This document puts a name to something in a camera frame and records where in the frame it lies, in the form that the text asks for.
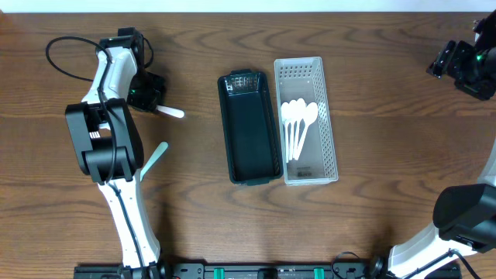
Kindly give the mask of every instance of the white utensil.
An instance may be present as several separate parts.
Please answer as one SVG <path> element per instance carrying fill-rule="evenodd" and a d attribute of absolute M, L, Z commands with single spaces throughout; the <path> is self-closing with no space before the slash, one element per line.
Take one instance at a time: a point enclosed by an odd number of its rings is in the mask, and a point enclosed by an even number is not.
<path fill-rule="evenodd" d="M 296 106 L 295 106 L 295 111 L 294 111 L 294 117 L 296 119 L 296 130 L 294 131 L 294 149 L 293 149 L 293 158 L 296 159 L 296 152 L 298 150 L 298 137 L 300 136 L 300 122 L 303 119 L 303 116 L 305 115 L 305 110 L 307 108 L 307 104 L 305 103 L 305 100 L 302 98 L 299 98 L 296 101 Z"/>
<path fill-rule="evenodd" d="M 157 106 L 157 111 L 163 112 L 167 115 L 177 117 L 177 118 L 183 118 L 184 117 L 184 112 L 181 111 L 180 109 L 175 109 L 175 108 L 169 108 L 163 105 L 158 105 Z"/>
<path fill-rule="evenodd" d="M 289 109 L 288 109 L 288 120 L 290 121 L 291 123 L 291 130 L 289 132 L 289 160 L 293 160 L 293 151 L 294 151 L 294 148 L 295 148 L 295 124 L 296 124 L 296 119 L 294 118 L 295 117 L 295 113 L 296 113 L 296 110 L 297 110 L 297 103 L 295 100 L 291 100 L 291 102 L 289 102 Z"/>
<path fill-rule="evenodd" d="M 164 154 L 165 150 L 169 147 L 169 144 L 166 142 L 161 142 L 155 151 L 153 152 L 152 156 L 150 159 L 148 159 L 148 162 L 146 162 L 145 167 L 141 170 L 141 175 L 139 177 L 140 181 L 143 181 L 143 178 L 145 177 L 145 174 L 147 171 L 158 161 L 158 159 Z"/>
<path fill-rule="evenodd" d="M 300 143 L 298 144 L 298 150 L 295 155 L 295 159 L 297 160 L 300 157 L 301 150 L 303 149 L 303 144 L 305 143 L 305 137 L 307 136 L 308 127 L 317 120 L 319 116 L 319 107 L 314 102 L 311 102 L 307 105 L 305 109 L 305 115 L 303 116 L 303 120 L 305 121 L 305 128 L 303 129 L 303 133 L 301 135 Z"/>
<path fill-rule="evenodd" d="M 281 105 L 281 118 L 284 123 L 284 140 L 286 141 L 286 163 L 289 162 L 289 144 L 288 144 L 288 125 L 289 125 L 289 104 L 287 102 Z"/>

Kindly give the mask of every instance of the white basket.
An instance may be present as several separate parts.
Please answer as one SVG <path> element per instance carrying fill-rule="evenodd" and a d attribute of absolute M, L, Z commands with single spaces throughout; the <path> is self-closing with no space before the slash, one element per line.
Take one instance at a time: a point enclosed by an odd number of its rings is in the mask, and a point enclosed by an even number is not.
<path fill-rule="evenodd" d="M 281 149 L 283 153 L 284 180 L 287 185 L 327 184 L 338 180 L 331 119 L 327 103 L 326 81 L 322 58 L 277 59 L 274 62 L 277 91 L 277 110 Z M 303 98 L 307 104 L 317 103 L 319 117 L 308 127 L 301 156 L 286 164 L 284 123 L 281 104 Z M 300 124 L 300 134 L 305 127 Z"/>

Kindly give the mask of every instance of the wooden tabletop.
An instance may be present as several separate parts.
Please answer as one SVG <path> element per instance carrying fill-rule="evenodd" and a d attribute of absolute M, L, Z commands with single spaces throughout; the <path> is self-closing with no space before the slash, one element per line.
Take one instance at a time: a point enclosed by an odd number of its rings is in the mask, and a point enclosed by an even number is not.
<path fill-rule="evenodd" d="M 69 278 L 78 264 L 122 260 L 109 207 L 79 170 L 64 118 L 90 84 L 55 71 L 46 44 L 97 41 L 135 26 L 150 71 L 184 119 L 133 111 L 146 158 L 170 149 L 143 182 L 167 255 L 219 262 L 368 258 L 432 221 L 446 187 L 473 184 L 496 135 L 496 104 L 454 90 L 425 69 L 448 40 L 472 40 L 473 13 L 0 15 L 0 277 Z M 63 69 L 95 76 L 95 48 L 59 43 Z M 230 183 L 217 79 L 274 60 L 323 59 L 339 181 L 287 187 Z M 496 277 L 496 253 L 470 257 Z"/>

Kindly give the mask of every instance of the black plastic bin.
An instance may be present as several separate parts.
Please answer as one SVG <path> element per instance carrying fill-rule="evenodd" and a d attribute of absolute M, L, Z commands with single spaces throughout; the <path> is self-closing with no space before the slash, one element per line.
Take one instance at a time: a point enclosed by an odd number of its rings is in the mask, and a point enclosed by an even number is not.
<path fill-rule="evenodd" d="M 232 71 L 219 78 L 218 86 L 231 181 L 258 185 L 281 177 L 281 147 L 265 74 Z"/>

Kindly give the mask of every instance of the white wall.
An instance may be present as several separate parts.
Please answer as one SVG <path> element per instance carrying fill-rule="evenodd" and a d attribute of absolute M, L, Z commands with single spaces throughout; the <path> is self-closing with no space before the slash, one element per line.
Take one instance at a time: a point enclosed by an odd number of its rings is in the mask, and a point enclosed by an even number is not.
<path fill-rule="evenodd" d="M 495 0 L 0 0 L 3 12 L 492 12 Z"/>

